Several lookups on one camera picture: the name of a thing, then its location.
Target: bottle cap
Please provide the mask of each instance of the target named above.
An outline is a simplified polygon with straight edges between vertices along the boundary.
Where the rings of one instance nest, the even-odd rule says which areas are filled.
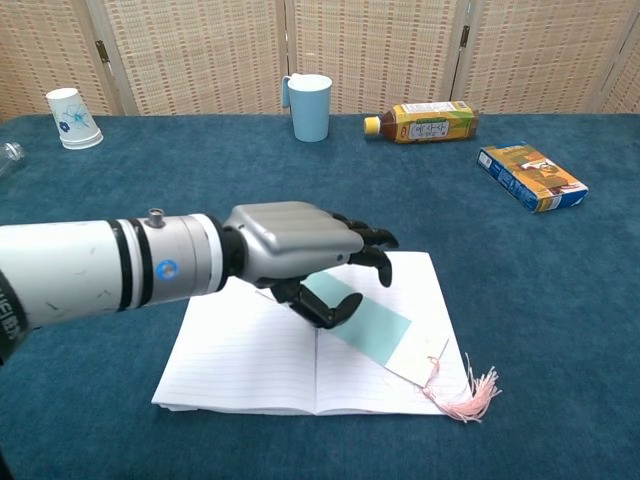
[[[378,135],[380,133],[380,119],[378,117],[366,117],[364,119],[365,135]]]
[[[4,150],[7,153],[7,158],[14,162],[17,162],[24,157],[24,149],[19,143],[5,143]]]

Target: pink tassel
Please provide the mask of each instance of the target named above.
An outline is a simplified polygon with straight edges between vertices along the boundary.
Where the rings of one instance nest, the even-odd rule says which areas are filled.
[[[422,393],[431,400],[436,406],[446,415],[455,420],[460,420],[464,423],[474,421],[480,422],[480,418],[487,413],[489,404],[493,397],[502,393],[502,390],[498,390],[496,387],[496,381],[498,380],[498,374],[494,367],[491,367],[486,375],[482,375],[479,379],[473,378],[473,370],[471,370],[471,363],[469,362],[469,355],[465,353],[467,357],[467,376],[469,383],[471,384],[471,398],[466,402],[451,405],[447,402],[442,402],[438,399],[436,394],[429,387],[429,382],[438,374],[440,369],[440,361],[437,358],[429,357],[434,365],[433,372],[427,381],[427,385],[422,389]]]

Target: lined paper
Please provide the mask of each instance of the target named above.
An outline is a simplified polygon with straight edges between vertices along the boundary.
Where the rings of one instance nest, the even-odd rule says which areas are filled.
[[[315,357],[313,327],[253,286],[229,279],[222,292],[190,300],[152,403],[312,413]]]
[[[390,288],[379,285],[375,272],[344,267],[329,271],[355,290],[397,313],[419,322],[428,331],[447,334],[440,357],[440,373],[429,384],[436,394],[457,403],[470,397],[469,384],[459,354],[447,308],[431,259],[426,253],[389,253],[393,264]],[[430,369],[428,358],[425,368]],[[321,414],[372,411],[439,414],[421,389],[391,373],[330,332],[318,335],[317,409]]]

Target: bookmark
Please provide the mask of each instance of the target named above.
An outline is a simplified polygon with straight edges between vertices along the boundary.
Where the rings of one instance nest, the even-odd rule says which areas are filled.
[[[328,305],[337,305],[355,290],[326,272],[311,275],[303,282]],[[498,374],[491,367],[486,375],[473,377],[467,355],[467,377],[471,397],[459,404],[438,398],[429,382],[438,374],[440,356],[449,339],[438,331],[428,331],[419,323],[364,297],[356,313],[344,324],[329,330],[360,353],[396,375],[419,385],[426,398],[454,420],[480,422],[491,400],[502,393]]]
[[[337,305],[355,290],[333,275],[320,272],[303,282],[327,305]],[[328,330],[363,355],[396,375],[425,387],[434,374],[429,358],[439,359],[449,336],[364,297],[346,323]]]

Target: paper cup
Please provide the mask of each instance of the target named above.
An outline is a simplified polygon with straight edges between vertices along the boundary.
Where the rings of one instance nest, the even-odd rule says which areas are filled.
[[[102,132],[76,88],[58,88],[46,97],[64,148],[80,150],[102,141]]]

